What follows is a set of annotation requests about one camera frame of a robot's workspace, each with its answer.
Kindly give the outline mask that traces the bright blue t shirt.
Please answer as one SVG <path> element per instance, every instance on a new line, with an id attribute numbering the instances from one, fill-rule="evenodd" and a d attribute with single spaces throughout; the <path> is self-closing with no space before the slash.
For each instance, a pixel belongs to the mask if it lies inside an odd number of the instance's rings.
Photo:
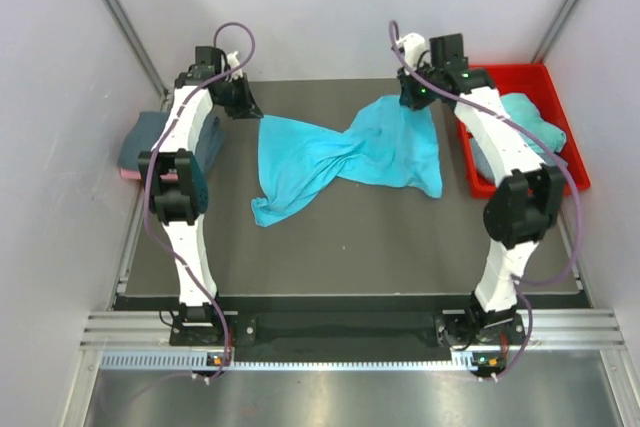
<path id="1" fill-rule="evenodd" d="M 401 106 L 397 95 L 362 108 L 343 132 L 268 115 L 259 125 L 257 161 L 263 195 L 251 209 L 264 228 L 300 212 L 337 178 L 443 194 L 432 114 Z"/>

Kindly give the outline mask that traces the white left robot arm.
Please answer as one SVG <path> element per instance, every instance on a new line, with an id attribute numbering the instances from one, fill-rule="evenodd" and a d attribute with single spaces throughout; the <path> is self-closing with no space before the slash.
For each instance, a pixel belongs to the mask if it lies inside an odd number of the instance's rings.
<path id="1" fill-rule="evenodd" d="M 208 184 L 196 159 L 205 123 L 220 106 L 232 119 L 262 113 L 251 93 L 244 62 L 236 52 L 198 46 L 195 61 L 175 80 L 169 117 L 153 146 L 138 157 L 144 182 L 145 213 L 154 215 L 167 239 L 179 277 L 170 341 L 179 346 L 230 346 L 229 326 L 216 301 L 204 240 Z"/>

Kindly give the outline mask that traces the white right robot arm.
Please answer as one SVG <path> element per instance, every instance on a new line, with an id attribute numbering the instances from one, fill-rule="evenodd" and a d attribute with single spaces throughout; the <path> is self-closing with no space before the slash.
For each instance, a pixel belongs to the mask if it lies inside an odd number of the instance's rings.
<path id="1" fill-rule="evenodd" d="M 425 39 L 391 32 L 401 67 L 401 105 L 422 110 L 435 101 L 449 105 L 477 142 L 496 190 L 483 210 L 491 239 L 481 280 L 465 310 L 464 343 L 487 343 L 515 319 L 516 286 L 548 229 L 556 223 L 566 179 L 522 138 L 503 106 L 490 73 L 472 67 L 463 38 Z"/>

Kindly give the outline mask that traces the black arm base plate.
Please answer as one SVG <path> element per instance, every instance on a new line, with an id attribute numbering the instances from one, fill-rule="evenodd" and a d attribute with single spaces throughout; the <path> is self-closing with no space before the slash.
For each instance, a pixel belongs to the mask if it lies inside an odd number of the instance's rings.
<path id="1" fill-rule="evenodd" d="M 522 319 L 475 331 L 462 313 L 240 312 L 228 343 L 241 361 L 444 360 L 455 349 L 502 350 L 524 339 Z"/>

